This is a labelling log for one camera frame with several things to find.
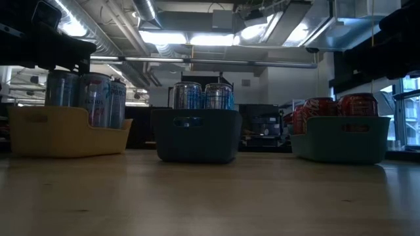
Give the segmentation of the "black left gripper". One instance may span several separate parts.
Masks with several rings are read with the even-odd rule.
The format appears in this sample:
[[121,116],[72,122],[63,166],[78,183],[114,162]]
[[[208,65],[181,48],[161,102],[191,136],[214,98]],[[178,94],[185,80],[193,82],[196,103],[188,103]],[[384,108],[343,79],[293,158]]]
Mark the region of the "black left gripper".
[[[62,12],[48,1],[20,1],[19,23],[22,38],[19,65],[34,68],[54,68],[54,48],[60,37],[57,27]],[[91,54],[96,52],[94,43],[65,35],[65,61],[70,70],[89,73]]]

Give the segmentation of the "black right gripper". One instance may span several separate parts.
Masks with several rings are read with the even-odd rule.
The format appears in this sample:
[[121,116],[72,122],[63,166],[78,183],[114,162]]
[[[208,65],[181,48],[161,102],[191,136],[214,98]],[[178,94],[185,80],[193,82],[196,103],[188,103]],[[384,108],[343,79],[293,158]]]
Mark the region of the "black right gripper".
[[[389,36],[385,43],[385,69],[389,79],[406,75],[420,76],[420,3],[406,3],[383,18],[379,27]],[[375,36],[344,51],[344,61],[352,70],[367,75],[380,75],[380,65],[371,48]]]

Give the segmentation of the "tall white Celsius can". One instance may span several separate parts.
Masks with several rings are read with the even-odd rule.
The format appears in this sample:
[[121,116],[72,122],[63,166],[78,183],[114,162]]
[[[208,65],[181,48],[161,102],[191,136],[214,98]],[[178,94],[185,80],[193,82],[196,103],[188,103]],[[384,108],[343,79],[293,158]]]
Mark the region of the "tall white Celsius can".
[[120,79],[111,81],[110,128],[121,129],[125,120],[127,88]]
[[110,93],[109,76],[86,73],[80,77],[78,106],[88,112],[88,122],[92,127],[108,127]]
[[72,71],[52,70],[47,75],[45,106],[77,106],[79,75]]

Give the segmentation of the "red Coca-Cola can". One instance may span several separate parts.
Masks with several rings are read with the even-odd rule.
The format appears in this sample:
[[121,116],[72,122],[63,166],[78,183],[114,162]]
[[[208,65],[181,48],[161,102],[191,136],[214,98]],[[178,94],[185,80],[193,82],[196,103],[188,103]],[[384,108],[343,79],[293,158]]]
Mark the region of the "red Coca-Cola can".
[[337,104],[339,116],[377,117],[377,101],[372,93],[347,94]]
[[310,98],[303,106],[303,117],[309,119],[315,116],[336,116],[337,105],[330,97]]
[[293,111],[293,133],[296,134],[304,134],[305,133],[305,126],[304,126],[304,119],[303,119],[303,105],[298,105],[295,107]]

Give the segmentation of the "dark blue plastic bin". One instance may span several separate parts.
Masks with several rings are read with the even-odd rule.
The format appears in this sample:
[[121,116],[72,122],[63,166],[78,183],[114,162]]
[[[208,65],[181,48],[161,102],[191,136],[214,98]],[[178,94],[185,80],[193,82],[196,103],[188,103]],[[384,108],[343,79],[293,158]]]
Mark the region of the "dark blue plastic bin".
[[151,113],[162,161],[226,164],[241,138],[242,117],[228,109],[156,109]]

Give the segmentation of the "grey angled panel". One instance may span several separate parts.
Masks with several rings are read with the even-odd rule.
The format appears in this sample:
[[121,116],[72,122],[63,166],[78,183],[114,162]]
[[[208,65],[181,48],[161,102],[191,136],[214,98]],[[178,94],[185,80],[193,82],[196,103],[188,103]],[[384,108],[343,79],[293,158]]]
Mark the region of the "grey angled panel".
[[377,101],[380,116],[395,114],[396,105],[391,92],[380,91],[378,93]]

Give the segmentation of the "window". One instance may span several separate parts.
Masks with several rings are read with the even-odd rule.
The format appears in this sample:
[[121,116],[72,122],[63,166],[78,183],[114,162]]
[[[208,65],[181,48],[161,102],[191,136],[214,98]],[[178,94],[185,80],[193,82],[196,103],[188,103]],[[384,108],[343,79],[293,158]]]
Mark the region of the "window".
[[403,146],[420,146],[420,77],[407,75],[393,89],[396,139]]

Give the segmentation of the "yellow plastic bin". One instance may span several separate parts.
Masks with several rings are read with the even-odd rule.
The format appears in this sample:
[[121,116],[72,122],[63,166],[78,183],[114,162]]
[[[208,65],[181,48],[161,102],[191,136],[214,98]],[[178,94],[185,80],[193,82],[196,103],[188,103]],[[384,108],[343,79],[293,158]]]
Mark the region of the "yellow plastic bin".
[[25,157],[78,158],[123,153],[131,119],[123,128],[92,127],[83,108],[9,107],[10,146]]

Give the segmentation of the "green plastic bin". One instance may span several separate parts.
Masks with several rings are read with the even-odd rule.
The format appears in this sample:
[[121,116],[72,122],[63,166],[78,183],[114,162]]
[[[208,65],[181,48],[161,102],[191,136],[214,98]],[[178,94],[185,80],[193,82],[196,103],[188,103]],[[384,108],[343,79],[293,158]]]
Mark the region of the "green plastic bin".
[[388,117],[311,117],[291,136],[295,156],[322,163],[373,165],[385,158]]

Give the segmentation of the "black background cabinet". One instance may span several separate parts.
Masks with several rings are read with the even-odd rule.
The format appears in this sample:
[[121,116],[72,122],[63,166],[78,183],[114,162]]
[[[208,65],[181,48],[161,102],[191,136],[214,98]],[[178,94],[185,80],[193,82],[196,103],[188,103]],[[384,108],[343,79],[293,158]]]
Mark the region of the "black background cabinet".
[[132,119],[127,149],[155,149],[156,143],[151,124],[151,107],[125,107],[125,118]]

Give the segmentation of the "grey ceiling pipe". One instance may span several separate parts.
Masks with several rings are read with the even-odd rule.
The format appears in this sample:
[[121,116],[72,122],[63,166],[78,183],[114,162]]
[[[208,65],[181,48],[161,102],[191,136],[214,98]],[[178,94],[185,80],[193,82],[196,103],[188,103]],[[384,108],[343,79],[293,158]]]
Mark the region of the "grey ceiling pipe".
[[164,57],[131,57],[131,56],[91,56],[90,60],[101,62],[160,62],[170,64],[214,64],[231,66],[273,67],[273,68],[303,68],[314,69],[318,65],[301,62],[266,62],[250,60],[225,60],[204,58],[164,58]]

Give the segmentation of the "black equipment stack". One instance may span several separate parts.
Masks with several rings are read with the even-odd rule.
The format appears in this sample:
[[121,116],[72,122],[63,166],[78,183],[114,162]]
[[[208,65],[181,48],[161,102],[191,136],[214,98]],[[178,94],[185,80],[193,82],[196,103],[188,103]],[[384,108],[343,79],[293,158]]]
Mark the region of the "black equipment stack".
[[239,151],[291,153],[291,142],[284,135],[282,111],[273,104],[239,104],[242,117]]

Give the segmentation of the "grey ceiling junction box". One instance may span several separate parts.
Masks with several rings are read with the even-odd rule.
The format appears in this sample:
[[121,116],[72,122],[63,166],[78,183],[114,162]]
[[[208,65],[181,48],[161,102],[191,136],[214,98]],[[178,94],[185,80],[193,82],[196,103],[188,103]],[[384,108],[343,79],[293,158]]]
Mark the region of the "grey ceiling junction box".
[[216,30],[231,30],[233,14],[231,10],[213,10],[212,28]]

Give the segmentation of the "silver spiral ventilation duct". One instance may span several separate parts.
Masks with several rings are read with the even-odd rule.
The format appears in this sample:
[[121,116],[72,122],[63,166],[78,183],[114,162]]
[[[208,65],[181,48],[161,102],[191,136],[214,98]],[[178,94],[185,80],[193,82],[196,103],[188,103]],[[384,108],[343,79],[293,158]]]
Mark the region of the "silver spiral ventilation duct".
[[123,53],[76,0],[46,0],[62,17],[58,29],[69,36],[96,45],[97,56],[122,56]]
[[162,28],[158,20],[158,10],[154,0],[132,0],[133,6],[140,18],[140,23],[149,23],[159,29]]

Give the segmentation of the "silver rectangular duct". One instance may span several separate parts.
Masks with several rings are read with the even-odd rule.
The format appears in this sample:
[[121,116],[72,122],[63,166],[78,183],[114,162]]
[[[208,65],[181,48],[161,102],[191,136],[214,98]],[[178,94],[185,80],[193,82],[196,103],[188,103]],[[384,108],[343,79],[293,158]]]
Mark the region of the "silver rectangular duct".
[[327,0],[249,0],[234,13],[233,45],[300,47],[329,17]]

